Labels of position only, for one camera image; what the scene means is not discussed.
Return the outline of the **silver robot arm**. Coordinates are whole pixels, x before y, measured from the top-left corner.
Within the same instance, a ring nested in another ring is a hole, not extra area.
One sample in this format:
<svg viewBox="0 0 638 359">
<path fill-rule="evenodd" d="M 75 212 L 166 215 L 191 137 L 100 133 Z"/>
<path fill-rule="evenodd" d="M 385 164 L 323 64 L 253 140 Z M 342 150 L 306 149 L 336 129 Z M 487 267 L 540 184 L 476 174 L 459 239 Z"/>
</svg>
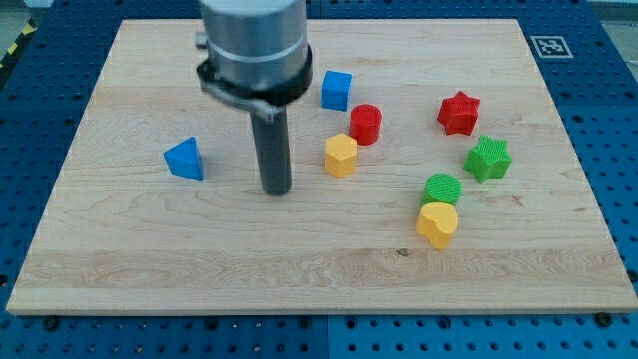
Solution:
<svg viewBox="0 0 638 359">
<path fill-rule="evenodd" d="M 283 115 L 312 80 L 303 0 L 201 0 L 205 31 L 197 44 L 208 59 L 202 89 L 266 123 Z"/>
</svg>

